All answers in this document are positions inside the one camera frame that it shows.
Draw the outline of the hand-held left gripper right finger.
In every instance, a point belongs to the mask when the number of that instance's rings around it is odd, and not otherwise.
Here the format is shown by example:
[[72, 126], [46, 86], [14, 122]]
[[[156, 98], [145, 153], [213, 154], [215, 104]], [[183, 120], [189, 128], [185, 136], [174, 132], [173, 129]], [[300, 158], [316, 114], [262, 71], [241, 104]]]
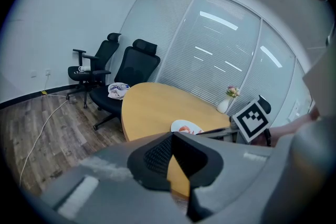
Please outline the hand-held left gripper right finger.
[[174, 132], [173, 155], [190, 183], [187, 216], [197, 222], [213, 213], [200, 205], [195, 190], [210, 186], [220, 175], [224, 161], [219, 153], [194, 138], [195, 135], [188, 137], [186, 133]]

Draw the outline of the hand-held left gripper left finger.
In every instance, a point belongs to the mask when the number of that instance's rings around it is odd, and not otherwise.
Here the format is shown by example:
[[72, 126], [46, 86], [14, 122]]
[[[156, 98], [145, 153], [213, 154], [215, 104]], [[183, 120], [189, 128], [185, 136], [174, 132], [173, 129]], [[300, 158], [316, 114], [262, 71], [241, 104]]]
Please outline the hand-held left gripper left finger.
[[128, 157], [127, 167], [135, 181], [149, 190], [170, 190], [167, 171], [172, 158], [172, 133], [162, 134], [135, 149]]

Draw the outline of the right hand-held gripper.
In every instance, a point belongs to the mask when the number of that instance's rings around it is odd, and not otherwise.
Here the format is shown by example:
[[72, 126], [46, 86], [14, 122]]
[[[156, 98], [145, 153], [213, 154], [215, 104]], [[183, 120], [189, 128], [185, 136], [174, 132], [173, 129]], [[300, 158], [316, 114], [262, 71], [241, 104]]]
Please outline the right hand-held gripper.
[[217, 128], [198, 135], [224, 132], [224, 136], [211, 137], [219, 141], [234, 141], [240, 144], [271, 146], [268, 114], [253, 100], [236, 114], [229, 117], [229, 128]]

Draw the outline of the white plate with food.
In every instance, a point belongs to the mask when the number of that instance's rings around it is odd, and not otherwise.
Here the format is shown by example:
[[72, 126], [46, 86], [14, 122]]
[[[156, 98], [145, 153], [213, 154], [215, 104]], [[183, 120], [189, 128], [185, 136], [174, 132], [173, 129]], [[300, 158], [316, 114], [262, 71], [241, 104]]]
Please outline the white plate with food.
[[187, 120], [176, 120], [171, 124], [171, 132], [179, 132], [179, 128], [182, 126], [188, 126], [192, 131], [202, 130], [198, 125]]

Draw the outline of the person's right forearm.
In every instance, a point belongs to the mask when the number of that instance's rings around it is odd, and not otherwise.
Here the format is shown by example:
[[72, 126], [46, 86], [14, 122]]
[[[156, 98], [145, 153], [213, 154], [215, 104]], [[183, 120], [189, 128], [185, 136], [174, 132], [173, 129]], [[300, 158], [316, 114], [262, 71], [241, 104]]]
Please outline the person's right forearm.
[[320, 116], [320, 113], [316, 106], [312, 108], [312, 110], [294, 121], [279, 127], [271, 127], [269, 129], [271, 136], [271, 146], [275, 147], [278, 140], [287, 134], [295, 134], [303, 125], [316, 121]]

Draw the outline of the white vase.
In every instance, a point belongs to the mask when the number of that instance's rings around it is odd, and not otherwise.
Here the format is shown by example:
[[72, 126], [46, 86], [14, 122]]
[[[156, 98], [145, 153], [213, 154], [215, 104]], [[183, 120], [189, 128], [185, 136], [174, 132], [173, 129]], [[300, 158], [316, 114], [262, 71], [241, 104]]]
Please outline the white vase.
[[225, 114], [226, 111], [228, 110], [228, 107], [232, 99], [233, 99], [232, 97], [226, 96], [225, 99], [218, 104], [217, 111], [221, 114]]

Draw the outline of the pink flower bouquet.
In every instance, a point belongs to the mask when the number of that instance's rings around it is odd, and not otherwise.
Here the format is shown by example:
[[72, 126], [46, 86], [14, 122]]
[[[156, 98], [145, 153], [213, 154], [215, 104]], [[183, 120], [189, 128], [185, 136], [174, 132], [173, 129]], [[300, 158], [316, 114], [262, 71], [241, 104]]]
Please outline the pink flower bouquet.
[[240, 95], [240, 92], [237, 87], [229, 86], [226, 90], [226, 94], [231, 98], [236, 98]]

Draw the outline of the round wooden table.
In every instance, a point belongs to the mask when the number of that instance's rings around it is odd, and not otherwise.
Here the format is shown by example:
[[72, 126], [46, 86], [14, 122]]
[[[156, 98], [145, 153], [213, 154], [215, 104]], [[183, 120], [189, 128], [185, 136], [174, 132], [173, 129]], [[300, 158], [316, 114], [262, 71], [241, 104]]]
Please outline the round wooden table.
[[[122, 103], [121, 121], [128, 142], [142, 146], [162, 134], [171, 132], [176, 120], [187, 120], [203, 131], [229, 127], [229, 117], [196, 96], [160, 83], [140, 83], [133, 86]], [[172, 155], [167, 171], [171, 191], [189, 197], [190, 183]]]

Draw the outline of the black office chair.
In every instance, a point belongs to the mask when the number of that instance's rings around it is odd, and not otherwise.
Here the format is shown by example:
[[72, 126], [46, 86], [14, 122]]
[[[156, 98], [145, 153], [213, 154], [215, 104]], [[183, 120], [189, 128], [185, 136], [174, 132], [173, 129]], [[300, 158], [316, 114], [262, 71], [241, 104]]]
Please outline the black office chair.
[[270, 103], [264, 97], [262, 97], [261, 95], [259, 95], [258, 103], [266, 114], [271, 113]]
[[[78, 85], [75, 90], [67, 93], [67, 99], [69, 99], [72, 94], [83, 92], [83, 107], [87, 108], [88, 92], [96, 86], [101, 86], [106, 82], [106, 75], [109, 74], [106, 70], [106, 65], [119, 48], [120, 36], [120, 33], [110, 33], [107, 36], [107, 39], [101, 43], [94, 56], [88, 55], [84, 50], [73, 49], [73, 52], [78, 54], [78, 65], [70, 66], [68, 68], [68, 76], [73, 81], [77, 81]], [[90, 66], [91, 71], [79, 72], [79, 66]]]
[[[128, 46], [124, 51], [114, 83], [122, 82], [132, 87], [147, 82], [161, 61], [160, 57], [156, 55], [156, 50], [156, 44], [142, 39], [135, 40], [132, 46]], [[108, 97], [108, 85], [93, 89], [90, 92], [90, 97], [98, 108], [110, 113], [101, 122], [93, 125], [94, 130], [114, 118], [121, 119], [122, 100]]]

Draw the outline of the crumpled cloth bundle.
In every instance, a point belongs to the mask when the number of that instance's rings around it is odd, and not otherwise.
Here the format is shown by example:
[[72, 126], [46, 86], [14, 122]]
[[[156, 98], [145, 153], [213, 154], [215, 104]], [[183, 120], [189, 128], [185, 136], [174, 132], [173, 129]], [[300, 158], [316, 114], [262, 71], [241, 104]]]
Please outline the crumpled cloth bundle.
[[131, 87], [122, 82], [115, 82], [108, 85], [108, 97], [115, 100], [123, 100], [125, 94]]

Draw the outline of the person's grey shirt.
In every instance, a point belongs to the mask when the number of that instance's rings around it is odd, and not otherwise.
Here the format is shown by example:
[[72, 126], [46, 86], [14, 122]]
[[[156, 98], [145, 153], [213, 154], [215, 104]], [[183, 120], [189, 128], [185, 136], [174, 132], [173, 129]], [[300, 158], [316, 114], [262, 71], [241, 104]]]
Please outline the person's grey shirt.
[[269, 204], [280, 224], [311, 224], [333, 213], [336, 193], [336, 37], [303, 78], [320, 116], [291, 134], [288, 158]]

